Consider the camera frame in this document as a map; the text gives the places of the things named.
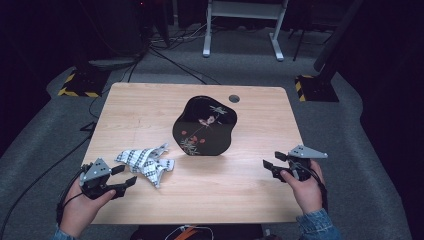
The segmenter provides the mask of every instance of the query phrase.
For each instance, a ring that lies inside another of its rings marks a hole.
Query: wooden table
[[[172,127],[187,101],[206,95],[234,109],[238,122],[230,148],[220,156],[188,156],[172,137]],[[240,97],[238,103],[230,95]],[[302,144],[283,88],[184,84],[115,83],[106,100],[83,163],[102,157],[114,167],[124,150],[169,143],[163,158],[175,160],[156,189],[138,174],[124,198],[109,202],[96,224],[210,224],[294,222],[301,215],[292,189],[264,169],[279,166],[274,151]],[[133,176],[129,169],[108,184]]]

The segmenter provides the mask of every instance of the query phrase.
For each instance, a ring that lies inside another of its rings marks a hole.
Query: gray carpet
[[[411,239],[402,203],[365,135],[359,117],[362,103],[355,90],[340,76],[332,84],[339,103],[300,102],[294,86],[299,74],[316,75],[313,63],[321,46],[302,45],[293,62],[297,38],[279,37],[286,59],[277,62],[267,32],[224,31],[212,37],[211,56],[202,57],[203,39],[161,51],[188,66],[207,84],[279,86],[285,88],[306,146],[325,151],[319,160],[329,191],[329,212],[345,239]],[[322,41],[326,35],[309,33],[307,41]],[[52,79],[47,91],[52,99],[34,117],[1,158],[1,220],[41,173],[87,136],[79,129],[96,121],[107,93],[96,99],[57,96],[72,69]],[[107,90],[118,81],[128,81],[129,71],[112,72]],[[151,53],[135,68],[130,82],[201,84],[169,61]],[[53,168],[21,199],[13,211],[4,239],[48,239],[55,229],[55,205],[61,190],[78,170],[89,141]],[[91,225],[82,239],[129,239],[137,226]],[[296,223],[263,224],[263,229],[297,239]]]

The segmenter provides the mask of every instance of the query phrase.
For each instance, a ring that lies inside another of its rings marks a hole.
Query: sleeve
[[[54,233],[54,236],[50,240],[78,240],[78,239],[62,232],[59,226],[56,225],[56,232]]]
[[[324,209],[311,212],[296,218],[301,240],[339,240],[342,239],[340,231],[333,225]]]

